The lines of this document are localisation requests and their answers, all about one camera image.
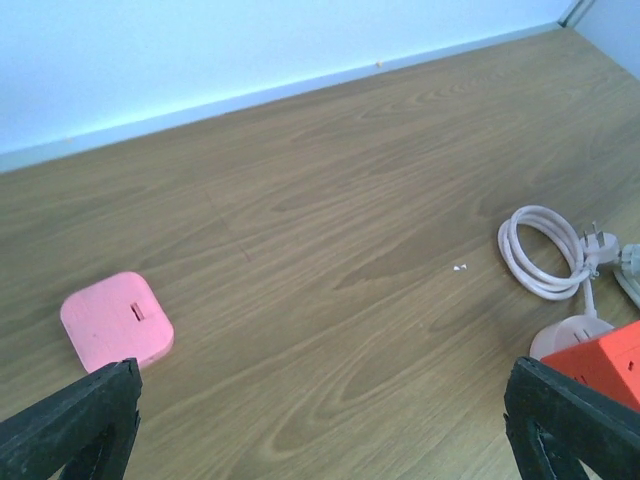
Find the pink round power socket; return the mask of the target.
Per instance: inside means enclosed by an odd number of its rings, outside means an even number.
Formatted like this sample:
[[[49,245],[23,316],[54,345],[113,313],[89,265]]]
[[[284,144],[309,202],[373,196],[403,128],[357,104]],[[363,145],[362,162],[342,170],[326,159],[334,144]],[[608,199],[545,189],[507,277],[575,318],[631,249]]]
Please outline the pink round power socket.
[[[614,329],[613,325],[595,316],[570,316],[540,330],[531,343],[529,356],[541,360],[556,352],[606,335]]]

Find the pink square plug adapter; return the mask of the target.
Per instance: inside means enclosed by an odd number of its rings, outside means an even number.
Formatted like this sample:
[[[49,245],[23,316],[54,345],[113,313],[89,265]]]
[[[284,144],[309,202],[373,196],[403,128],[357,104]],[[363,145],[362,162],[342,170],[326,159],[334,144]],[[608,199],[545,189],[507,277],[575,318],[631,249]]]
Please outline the pink square plug adapter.
[[[145,368],[174,343],[174,327],[150,285],[132,271],[71,294],[61,306],[60,320],[88,373],[129,358]]]

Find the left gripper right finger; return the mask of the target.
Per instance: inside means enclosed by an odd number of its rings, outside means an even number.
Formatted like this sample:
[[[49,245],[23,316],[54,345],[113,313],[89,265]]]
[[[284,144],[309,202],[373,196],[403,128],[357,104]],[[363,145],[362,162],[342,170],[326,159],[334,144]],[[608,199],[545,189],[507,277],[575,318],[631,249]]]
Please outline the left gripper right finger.
[[[507,382],[506,435],[523,479],[639,477],[639,414],[556,370],[518,358]]]

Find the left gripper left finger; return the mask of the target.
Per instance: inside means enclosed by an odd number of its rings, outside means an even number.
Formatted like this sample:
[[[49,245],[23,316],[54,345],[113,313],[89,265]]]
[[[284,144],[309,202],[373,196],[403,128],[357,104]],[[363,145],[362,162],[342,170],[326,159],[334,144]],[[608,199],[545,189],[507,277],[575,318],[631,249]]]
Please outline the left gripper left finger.
[[[1,422],[3,479],[122,479],[137,435],[137,360],[109,363]]]

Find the red cube socket adapter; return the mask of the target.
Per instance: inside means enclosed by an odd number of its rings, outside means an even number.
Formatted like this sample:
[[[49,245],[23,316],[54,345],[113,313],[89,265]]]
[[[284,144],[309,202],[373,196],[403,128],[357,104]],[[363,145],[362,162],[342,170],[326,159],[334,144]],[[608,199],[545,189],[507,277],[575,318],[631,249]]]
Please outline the red cube socket adapter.
[[[639,410],[637,321],[539,361],[635,412]]]

